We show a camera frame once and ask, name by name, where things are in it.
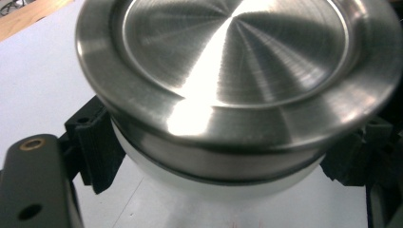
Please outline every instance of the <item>wooden edge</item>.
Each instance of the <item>wooden edge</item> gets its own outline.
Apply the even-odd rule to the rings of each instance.
[[[36,0],[0,18],[0,42],[52,14],[73,0]]]

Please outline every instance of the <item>frosted plastic base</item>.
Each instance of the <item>frosted plastic base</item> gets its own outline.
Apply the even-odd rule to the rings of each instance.
[[[144,155],[139,153],[126,140],[121,131],[113,122],[112,125],[115,134],[126,154],[134,162],[136,162],[144,173],[151,177],[151,179],[154,180],[157,185],[162,184],[163,188],[168,187],[168,189],[171,191],[179,191],[189,197],[201,198],[203,200],[234,201],[267,197],[285,190],[303,180],[323,160],[323,157],[319,158],[308,167],[280,180],[247,186],[216,185],[189,180],[162,169],[147,159]]]

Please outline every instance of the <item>brushed metal surface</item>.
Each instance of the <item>brushed metal surface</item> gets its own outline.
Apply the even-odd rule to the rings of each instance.
[[[377,0],[88,0],[77,49],[144,155],[207,181],[268,181],[368,121],[399,82]]]

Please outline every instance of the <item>metal container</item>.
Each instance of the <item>metal container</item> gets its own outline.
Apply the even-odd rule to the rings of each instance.
[[[87,0],[77,49],[142,156],[236,186],[317,162],[387,102],[402,64],[379,0]]]

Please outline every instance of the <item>white surface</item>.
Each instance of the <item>white surface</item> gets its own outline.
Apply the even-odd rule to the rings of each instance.
[[[82,3],[76,0],[0,43],[1,166],[13,143],[34,134],[60,136],[64,122],[94,94],[74,47],[74,27]],[[185,228],[196,223],[215,227],[214,220],[222,218],[206,211],[207,202],[164,191],[144,178],[129,159],[124,160],[112,187],[99,196],[84,187],[80,178],[75,183],[87,228]],[[331,182],[320,167],[271,198],[217,206],[224,213],[230,207],[226,227],[367,227],[364,188]]]

